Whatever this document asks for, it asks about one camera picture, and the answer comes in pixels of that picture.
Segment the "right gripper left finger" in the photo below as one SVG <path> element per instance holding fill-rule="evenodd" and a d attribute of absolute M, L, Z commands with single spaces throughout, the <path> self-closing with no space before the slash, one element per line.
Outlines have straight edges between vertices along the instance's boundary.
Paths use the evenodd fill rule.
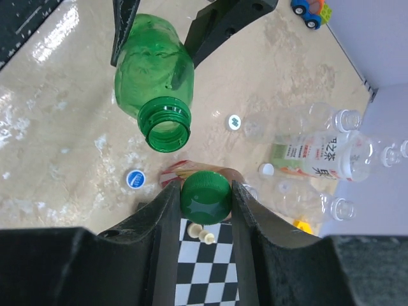
<path fill-rule="evenodd" d="M 2 305 L 173 305 L 180 185 L 96 235 L 77 228 L 1 231 Z"/>

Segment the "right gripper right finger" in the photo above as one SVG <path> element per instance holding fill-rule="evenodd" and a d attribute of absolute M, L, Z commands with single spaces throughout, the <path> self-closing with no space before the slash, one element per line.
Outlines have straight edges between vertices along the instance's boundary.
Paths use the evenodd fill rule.
<path fill-rule="evenodd" d="M 406 305 L 407 238 L 310 235 L 231 192 L 241 305 Z"/>

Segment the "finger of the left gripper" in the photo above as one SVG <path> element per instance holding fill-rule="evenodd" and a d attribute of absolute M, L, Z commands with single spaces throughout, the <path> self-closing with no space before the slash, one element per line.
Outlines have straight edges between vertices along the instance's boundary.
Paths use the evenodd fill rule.
<path fill-rule="evenodd" d="M 133 25 L 140 0 L 113 0 L 113 19 L 115 35 L 113 39 L 110 64 L 117 65 L 117 61 Z"/>
<path fill-rule="evenodd" d="M 184 46 L 197 67 L 234 34 L 274 11 L 278 0 L 216 0 L 197 13 Z"/>

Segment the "green plastic bottle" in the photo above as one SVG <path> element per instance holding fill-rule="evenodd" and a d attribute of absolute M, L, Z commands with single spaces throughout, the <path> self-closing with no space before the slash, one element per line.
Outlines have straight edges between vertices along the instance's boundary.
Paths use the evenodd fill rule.
<path fill-rule="evenodd" d="M 181 149 L 191 134 L 194 64 L 165 19 L 137 14 L 114 79 L 119 108 L 136 119 L 157 152 Z"/>

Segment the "blue white bottle cap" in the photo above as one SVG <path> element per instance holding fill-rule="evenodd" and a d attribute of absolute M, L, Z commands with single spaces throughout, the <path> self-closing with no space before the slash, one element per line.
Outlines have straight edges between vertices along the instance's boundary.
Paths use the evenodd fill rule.
<path fill-rule="evenodd" d="M 126 184 L 132 189 L 139 189 L 145 184 L 146 177 L 140 170 L 131 170 L 126 176 Z"/>

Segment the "green bottle cap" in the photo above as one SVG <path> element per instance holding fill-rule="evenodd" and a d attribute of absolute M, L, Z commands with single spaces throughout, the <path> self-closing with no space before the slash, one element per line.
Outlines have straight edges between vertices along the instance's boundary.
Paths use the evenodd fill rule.
<path fill-rule="evenodd" d="M 198 171 L 186 179 L 180 194 L 182 215 L 201 225 L 222 222 L 231 212 L 231 186 L 214 171 Z"/>

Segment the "white green logo cap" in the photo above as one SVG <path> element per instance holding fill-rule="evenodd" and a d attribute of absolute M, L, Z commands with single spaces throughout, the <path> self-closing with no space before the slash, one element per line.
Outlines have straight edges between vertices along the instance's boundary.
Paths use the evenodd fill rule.
<path fill-rule="evenodd" d="M 232 114 L 227 118 L 227 127 L 231 131 L 238 131 L 241 127 L 241 124 L 242 120 L 236 114 Z"/>

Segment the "brown tea bottle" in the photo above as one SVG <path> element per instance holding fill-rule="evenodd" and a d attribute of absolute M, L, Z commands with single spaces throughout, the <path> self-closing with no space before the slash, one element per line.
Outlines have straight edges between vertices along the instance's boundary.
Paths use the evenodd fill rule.
<path fill-rule="evenodd" d="M 220 175 L 224 176 L 230 184 L 234 180 L 241 184 L 247 183 L 242 174 L 233 168 L 197 163 L 190 160 L 182 160 L 171 165 L 160 174 L 159 184 L 161 187 L 165 187 L 172 181 L 180 181 L 181 185 L 183 185 L 186 179 L 199 171 L 212 171 L 219 173 Z"/>

